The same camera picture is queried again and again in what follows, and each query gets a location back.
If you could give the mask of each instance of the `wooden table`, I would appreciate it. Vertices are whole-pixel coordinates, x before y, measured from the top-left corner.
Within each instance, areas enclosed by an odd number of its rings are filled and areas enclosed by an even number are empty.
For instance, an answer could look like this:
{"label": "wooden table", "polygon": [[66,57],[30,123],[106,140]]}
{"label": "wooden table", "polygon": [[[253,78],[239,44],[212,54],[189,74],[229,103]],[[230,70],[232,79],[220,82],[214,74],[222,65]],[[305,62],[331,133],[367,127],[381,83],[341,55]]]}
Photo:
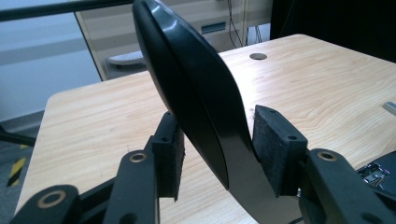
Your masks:
{"label": "wooden table", "polygon": [[[262,61],[249,58],[264,53]],[[255,105],[278,110],[308,139],[358,167],[396,149],[396,64],[305,35],[220,54],[241,91],[252,130]],[[80,192],[115,176],[143,149],[166,111],[148,72],[49,99],[18,208],[58,184]],[[179,200],[161,200],[163,223],[254,223],[186,141]]]}

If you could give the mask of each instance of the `black cable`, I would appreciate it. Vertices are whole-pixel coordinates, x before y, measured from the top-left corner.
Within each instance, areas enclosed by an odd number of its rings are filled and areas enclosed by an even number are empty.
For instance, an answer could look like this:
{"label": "black cable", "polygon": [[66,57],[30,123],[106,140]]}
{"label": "black cable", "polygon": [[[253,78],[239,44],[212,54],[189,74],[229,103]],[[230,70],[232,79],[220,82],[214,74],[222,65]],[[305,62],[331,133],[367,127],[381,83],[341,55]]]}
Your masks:
{"label": "black cable", "polygon": [[262,42],[262,33],[260,33],[260,27],[259,26],[257,26],[257,34],[259,36],[259,42],[261,43]]}
{"label": "black cable", "polygon": [[232,36],[231,36],[231,25],[232,25],[232,26],[233,26],[233,29],[235,30],[236,36],[238,37],[239,43],[241,44],[241,47],[243,47],[244,45],[242,44],[242,40],[241,40],[241,38],[239,37],[238,32],[236,32],[235,25],[233,24],[233,6],[232,6],[232,3],[231,3],[231,0],[227,0],[227,3],[228,3],[228,11],[229,11],[229,13],[230,13],[230,26],[229,26],[229,28],[228,28],[228,33],[229,33],[231,42],[233,43],[233,47],[236,48],[236,45],[235,45],[235,43],[233,42],[233,38],[232,38]]}

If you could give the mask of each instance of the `black plastic part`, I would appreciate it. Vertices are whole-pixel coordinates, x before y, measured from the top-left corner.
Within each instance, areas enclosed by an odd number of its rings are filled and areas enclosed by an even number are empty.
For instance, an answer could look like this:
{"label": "black plastic part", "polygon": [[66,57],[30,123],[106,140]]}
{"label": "black plastic part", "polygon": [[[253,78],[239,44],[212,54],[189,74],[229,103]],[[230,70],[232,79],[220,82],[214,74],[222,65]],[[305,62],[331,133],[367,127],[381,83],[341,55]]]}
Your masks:
{"label": "black plastic part", "polygon": [[126,154],[120,163],[103,223],[158,223],[154,154]]}
{"label": "black plastic part", "polygon": [[79,223],[99,223],[102,222],[105,211],[113,189],[114,178],[107,180],[105,183],[86,191],[79,197],[81,199],[81,209],[83,215]]}
{"label": "black plastic part", "polygon": [[[305,223],[316,223],[312,208],[323,208],[325,223],[394,223],[395,216],[382,204],[340,154],[326,150],[310,151],[305,171],[314,187],[320,206],[306,206],[300,203]],[[303,196],[312,190],[302,187]]]}
{"label": "black plastic part", "polygon": [[306,138],[279,112],[256,105],[253,145],[276,197],[297,195]]}
{"label": "black plastic part", "polygon": [[[219,114],[228,123],[244,118],[242,114],[231,119],[228,113],[223,113],[230,107],[222,101],[224,98],[218,95],[221,91],[215,86],[225,88],[223,92],[236,88],[235,84],[229,85],[233,78],[228,68],[201,36],[159,2],[135,1],[133,14],[139,45],[157,91],[184,133],[227,189],[227,167],[218,130],[213,124],[216,119],[207,110]],[[216,102],[215,107],[209,107],[203,99],[206,97],[220,102]],[[233,102],[240,99],[239,96],[227,97]]]}
{"label": "black plastic part", "polygon": [[152,144],[155,156],[158,197],[175,198],[176,201],[185,156],[184,133],[169,112],[163,115],[161,124],[148,142]]}
{"label": "black plastic part", "polygon": [[38,192],[10,223],[77,223],[80,216],[78,190],[73,186],[61,185]]}

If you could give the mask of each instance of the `black chair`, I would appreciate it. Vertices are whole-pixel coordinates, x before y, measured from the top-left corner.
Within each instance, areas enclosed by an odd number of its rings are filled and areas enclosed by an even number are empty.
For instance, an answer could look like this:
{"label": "black chair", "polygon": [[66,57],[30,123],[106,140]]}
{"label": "black chair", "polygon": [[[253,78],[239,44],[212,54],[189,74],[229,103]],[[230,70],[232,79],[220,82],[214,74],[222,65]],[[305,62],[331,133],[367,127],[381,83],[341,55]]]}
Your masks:
{"label": "black chair", "polygon": [[295,34],[396,63],[396,1],[274,0],[271,39]]}

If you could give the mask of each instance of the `metal rod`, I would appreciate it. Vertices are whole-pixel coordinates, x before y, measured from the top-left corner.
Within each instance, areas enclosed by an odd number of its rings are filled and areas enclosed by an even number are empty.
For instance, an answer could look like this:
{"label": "metal rod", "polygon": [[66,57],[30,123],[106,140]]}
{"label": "metal rod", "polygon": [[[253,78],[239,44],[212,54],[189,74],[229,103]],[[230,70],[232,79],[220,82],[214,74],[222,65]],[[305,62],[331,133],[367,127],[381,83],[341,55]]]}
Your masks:
{"label": "metal rod", "polygon": [[134,0],[81,0],[36,7],[21,7],[0,11],[0,21],[13,21],[41,16],[77,12],[101,7],[132,4]]}

